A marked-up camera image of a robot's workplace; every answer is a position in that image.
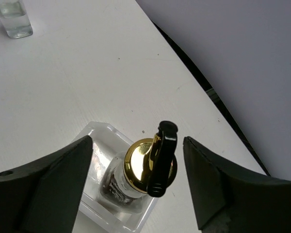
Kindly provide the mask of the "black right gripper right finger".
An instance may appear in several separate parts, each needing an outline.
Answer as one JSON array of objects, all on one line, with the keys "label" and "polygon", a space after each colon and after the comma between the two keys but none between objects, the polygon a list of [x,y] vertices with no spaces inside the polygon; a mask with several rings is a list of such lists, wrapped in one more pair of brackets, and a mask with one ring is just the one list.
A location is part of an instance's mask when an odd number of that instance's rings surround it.
[{"label": "black right gripper right finger", "polygon": [[187,136],[183,155],[204,233],[291,233],[291,181],[246,169]]}]

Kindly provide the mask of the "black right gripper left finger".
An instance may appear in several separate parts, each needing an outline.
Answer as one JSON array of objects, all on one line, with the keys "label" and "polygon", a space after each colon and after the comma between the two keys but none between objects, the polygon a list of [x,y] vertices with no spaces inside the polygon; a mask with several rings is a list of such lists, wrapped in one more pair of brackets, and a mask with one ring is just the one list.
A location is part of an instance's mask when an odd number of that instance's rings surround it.
[{"label": "black right gripper left finger", "polygon": [[0,173],[0,233],[70,233],[93,154],[89,136]]}]

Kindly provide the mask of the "glass bottle with dark sauce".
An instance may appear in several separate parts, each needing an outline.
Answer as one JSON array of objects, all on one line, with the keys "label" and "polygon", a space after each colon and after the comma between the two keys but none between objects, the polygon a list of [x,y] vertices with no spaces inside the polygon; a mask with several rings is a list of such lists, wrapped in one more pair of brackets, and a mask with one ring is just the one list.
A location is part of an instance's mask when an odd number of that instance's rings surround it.
[{"label": "glass bottle with dark sauce", "polygon": [[152,138],[131,141],[108,123],[90,122],[77,135],[93,141],[79,210],[109,233],[139,233],[174,181],[178,128],[162,121]]}]

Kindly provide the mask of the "clear glass oil bottle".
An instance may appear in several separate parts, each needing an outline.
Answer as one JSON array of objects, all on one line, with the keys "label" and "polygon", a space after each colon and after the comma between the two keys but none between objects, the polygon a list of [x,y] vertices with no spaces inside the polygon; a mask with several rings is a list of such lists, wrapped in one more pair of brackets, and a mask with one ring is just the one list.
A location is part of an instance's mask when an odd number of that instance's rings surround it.
[{"label": "clear glass oil bottle", "polygon": [[25,5],[22,0],[0,0],[0,20],[12,39],[33,35]]}]

